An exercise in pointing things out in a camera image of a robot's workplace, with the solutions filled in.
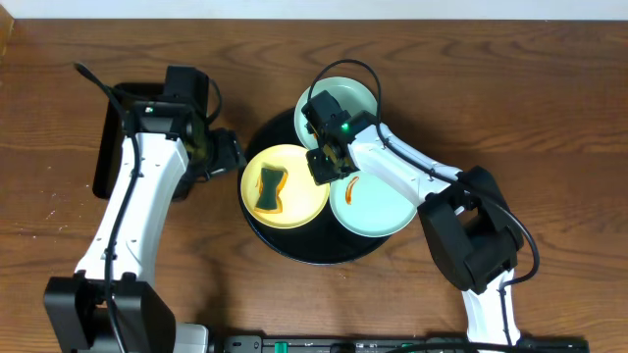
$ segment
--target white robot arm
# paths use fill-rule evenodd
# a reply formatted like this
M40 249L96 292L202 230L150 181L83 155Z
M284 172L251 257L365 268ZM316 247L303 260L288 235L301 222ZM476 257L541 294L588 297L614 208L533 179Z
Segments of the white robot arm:
M393 135L386 125L381 124L380 128L383 136L389 140L389 143L415 162L452 179L457 179L456 175L462 172L458 168L436 162L410 147ZM425 202L428 194L438 194L449 187L448 183L419 171L399 158L390 148L386 148L374 125L368 126L357 133L355 140L348 145L348 150L351 159L360 171L372 174L383 180L417 207ZM464 209L458 208L455 211L456 214L460 214ZM498 290L499 285L512 279L513 275L514 270L502 272L489 282L486 291L482 294L477 294L473 290L462 292L469 320L467 336L470 341L495 344L507 343L504 335ZM511 288L507 287L505 290L510 339L512 342L516 342L521 334L514 322L512 297L510 295Z
M61 350L206 353L208 328L177 323L154 291L155 257L171 200L185 198L200 177L244 165L236 136L209 130L220 109L207 115L210 79L195 68L170 66L163 94L151 100L107 87L76 67L107 94L126 137L96 236L74 276L52 277L44 293ZM130 107L113 93L130 97Z
M435 263L462 290L469 340L516 343L520 332L514 323L510 288L504 289L503 310L499 290L502 283L513 278L516 251L523 245L521 235L510 231L516 227L494 217L497 213L485 200L472 198L465 190L425 171L452 181L459 181L462 176L465 182L470 179L484 183L482 186L500 195L488 172L478 168L465 174L434 161L401 141L370 113L350 116L327 91L312 97L303 114L319 144L318 149L307 154L315 181L329 182L359 170L378 177L417 206ZM480 210L473 221L481 227L463 225L456 217L473 208ZM503 312L507 315L507 328Z

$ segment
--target green sponge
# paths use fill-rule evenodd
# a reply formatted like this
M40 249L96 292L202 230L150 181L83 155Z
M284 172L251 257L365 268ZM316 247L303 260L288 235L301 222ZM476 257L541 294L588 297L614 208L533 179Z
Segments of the green sponge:
M286 185L288 172L262 168L259 177L259 199L255 204L255 211L277 214L283 210L279 193Z

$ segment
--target wood grain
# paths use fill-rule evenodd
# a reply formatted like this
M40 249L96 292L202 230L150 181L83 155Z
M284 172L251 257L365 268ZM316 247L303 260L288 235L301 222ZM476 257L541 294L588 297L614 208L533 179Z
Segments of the wood grain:
M378 72L393 131L490 170L536 236L541 271L514 290L519 327L627 351L628 24L291 21L16 23L0 67L0 350L58 351L44 286L72 273L106 207L90 189L106 99L73 61L112 84L194 65L225 97L217 126L246 144L344 57ZM353 67L334 75L371 84ZM523 273L529 251L519 258ZM355 263L302 265L250 231L236 175L171 206L156 287L178 320L219 332L466 330L417 220Z

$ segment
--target orange food scrap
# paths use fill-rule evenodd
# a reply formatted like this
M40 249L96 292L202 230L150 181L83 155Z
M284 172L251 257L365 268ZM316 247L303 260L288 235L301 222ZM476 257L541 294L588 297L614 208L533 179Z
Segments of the orange food scrap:
M344 200L346 201L347 205L351 204L351 191L353 191L353 185L355 185L355 183L357 183L359 179L360 179L360 176L354 176L353 179L346 186L346 192L344 193Z

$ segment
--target light green plate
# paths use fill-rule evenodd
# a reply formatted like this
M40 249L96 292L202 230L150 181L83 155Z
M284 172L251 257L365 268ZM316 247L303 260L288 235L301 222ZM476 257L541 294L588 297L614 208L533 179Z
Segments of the light green plate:
M351 204L347 188L355 178ZM357 172L332 182L332 211L339 222L356 234L369 237L391 235L407 226L416 215L416 208L392 187L376 176Z
M347 110L350 115L354 115L363 110L371 114L375 114L377 101L375 100L373 93L371 93L371 91L366 88L364 84L356 81L355 79L346 77L329 77L321 79L314 85L312 97L324 90L330 92L330 94L336 98L340 106ZM314 135L307 132L307 128L305 128L307 119L305 119L305 116L301 113L301 109L305 103L307 103L307 93L309 91L310 87L307 87L305 92L303 92L301 97L298 99L296 107L294 107L294 129L296 130L298 139L301 141L303 146L305 146L305 148L315 149L318 148L316 138L314 138Z

